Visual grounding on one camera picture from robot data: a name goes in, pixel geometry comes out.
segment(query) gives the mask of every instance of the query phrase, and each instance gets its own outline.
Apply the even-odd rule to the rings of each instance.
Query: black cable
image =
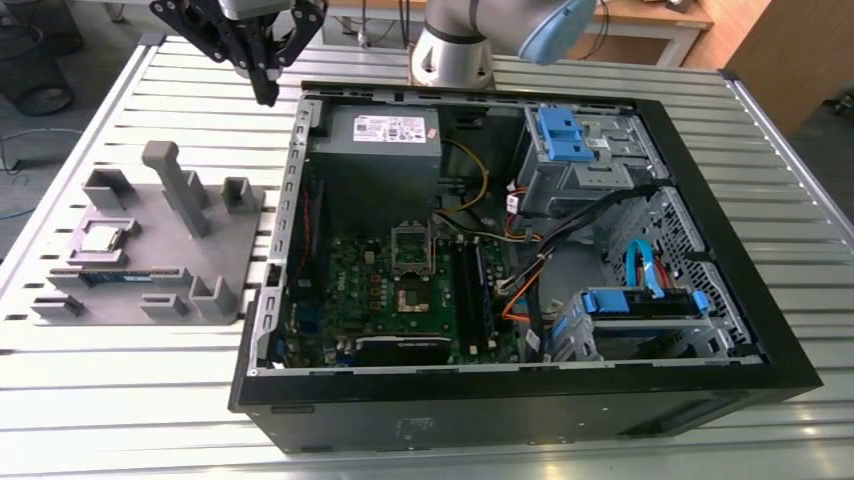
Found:
[[[481,236],[481,237],[494,238],[496,240],[501,240],[502,242],[508,242],[508,243],[524,243],[525,242],[525,240],[508,238],[508,237],[504,237],[501,235],[494,234],[493,232],[478,232],[477,230],[473,230],[472,228],[466,228],[466,227],[464,227],[464,225],[458,221],[452,220],[452,217],[449,217],[445,213],[440,213],[440,212],[434,211],[433,214],[437,217],[440,217],[442,219],[442,221],[445,223],[448,223],[453,229],[456,229],[457,231],[460,231],[462,233],[468,233],[469,235],[476,235],[476,236]]]
[[[377,45],[379,42],[386,40],[386,37],[389,36],[389,32],[391,32],[391,29],[394,28],[395,23],[398,23],[398,21],[393,20],[391,21],[391,25],[389,25],[389,28],[386,29],[386,32],[383,32],[383,34],[381,35],[381,37],[377,40],[371,41],[373,45]]]
[[[544,236],[544,241],[541,242],[540,248],[537,249],[538,253],[544,253],[546,251],[558,237],[566,237],[569,233],[586,226],[582,225],[580,227],[580,223],[576,223],[576,226],[573,226],[574,222],[577,222],[580,218],[586,217],[588,219],[596,220],[596,217],[598,217],[601,211],[608,210],[617,203],[622,202],[624,200],[629,200],[630,198],[646,197],[656,193],[658,189],[658,185],[642,185],[630,190],[617,190],[609,193],[605,197],[602,197],[585,208],[576,211],[573,215],[561,220],[558,226],[553,228],[552,231]]]
[[[345,24],[345,22],[342,21],[342,17],[333,17],[335,20],[338,20],[338,23],[341,23],[342,25]],[[357,22],[353,17],[350,18],[350,23],[353,23],[354,25],[363,25],[362,22]]]
[[[466,203],[469,203],[469,200],[466,200],[466,193],[462,192],[460,194],[460,204],[461,205],[466,205]],[[464,210],[466,212],[466,214],[472,217],[472,219],[476,221],[476,223],[478,224],[478,226],[481,227],[481,230],[489,232],[490,228],[486,226],[486,223],[484,223],[484,219],[481,218],[481,216],[478,215],[478,213],[474,211],[474,208],[468,208],[466,210]]]
[[[406,0],[406,48],[410,48],[410,34],[413,33],[413,24],[410,23],[410,12],[413,10],[413,5],[410,2],[412,0]]]
[[[532,256],[529,262],[518,269],[520,273],[512,274],[508,277],[502,288],[508,288],[510,285],[516,284],[524,276],[530,278],[530,275],[534,274],[534,270],[537,268],[542,268],[540,265],[546,263],[549,255],[554,252],[556,242],[561,239],[566,239],[574,232],[594,223],[605,210],[624,200],[652,195],[658,191],[658,189],[658,185],[644,185],[633,188],[632,190],[617,190],[589,204],[585,208],[577,210],[573,215],[564,218],[558,226],[556,226],[549,233],[544,235],[544,240],[540,242],[536,254]]]
[[[333,17],[338,23],[342,24],[342,28],[345,29],[345,35],[357,35],[357,31],[347,26],[347,24],[342,21],[341,18]]]
[[[529,361],[540,363],[544,361],[544,354],[546,353],[546,326],[544,323],[544,310],[540,304],[540,279],[534,280],[534,283],[532,283],[528,292],[525,292],[525,299],[528,300],[529,304],[529,328],[534,331],[537,337],[540,338],[540,348],[537,350],[532,348],[532,351],[529,352],[530,355],[526,354],[526,359],[530,359]]]
[[[410,45],[406,40],[406,19],[404,18],[404,0],[398,0],[398,15],[401,17],[401,39],[404,41],[404,49],[410,48]]]
[[[13,169],[6,163],[6,144],[3,138],[0,138],[0,162],[3,162],[3,171],[10,177],[14,177],[19,173],[22,173],[22,167],[18,167],[18,169]]]
[[[593,46],[590,47],[590,51],[588,52],[588,55],[580,58],[580,60],[588,60],[593,55],[596,55],[602,48],[602,45],[605,45],[605,40],[609,38],[609,31],[612,27],[612,11],[609,9],[608,0],[601,0],[601,2],[602,12],[605,13],[605,20],[600,25],[600,32],[597,33],[597,38],[593,42]]]

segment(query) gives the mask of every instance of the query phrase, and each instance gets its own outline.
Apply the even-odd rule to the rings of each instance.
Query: metal panel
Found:
[[[226,410],[241,323],[223,327],[37,327],[93,165],[154,180],[143,143],[177,139],[203,182],[249,176],[278,200],[302,79],[406,83],[406,55],[314,47],[258,107],[249,82],[181,38],[141,47],[0,267],[0,474],[137,478],[840,478],[854,471],[854,255],[839,216],[761,112],[714,72],[497,59],[500,88],[642,96],[665,103],[826,386],[673,439],[454,451],[285,456]],[[270,228],[266,213],[259,229]],[[266,252],[269,237],[258,237]],[[250,266],[247,282],[263,277]]]

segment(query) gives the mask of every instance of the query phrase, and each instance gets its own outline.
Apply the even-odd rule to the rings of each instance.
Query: black trash bin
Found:
[[[0,25],[0,93],[26,115],[49,115],[74,99],[45,36],[26,25]]]
[[[83,36],[65,0],[3,0],[6,8],[22,25],[45,34],[45,49],[66,55],[83,48]]]

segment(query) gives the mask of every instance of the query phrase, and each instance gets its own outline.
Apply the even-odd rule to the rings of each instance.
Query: ram slot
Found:
[[[452,248],[454,298],[457,303],[457,333],[461,351],[466,355],[478,355],[488,349],[488,331],[485,305],[489,298],[484,295],[486,277],[482,275],[482,262],[476,244],[456,244]]]
[[[489,339],[496,333],[496,320],[493,318],[493,295],[490,281],[486,273],[486,259],[481,249],[481,244],[476,245],[476,258],[478,260],[478,282],[481,285],[481,308],[484,309],[484,335]]]

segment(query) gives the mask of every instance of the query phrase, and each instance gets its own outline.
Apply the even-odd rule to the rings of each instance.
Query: power supply label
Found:
[[[424,117],[359,115],[353,124],[355,142],[428,143]]]

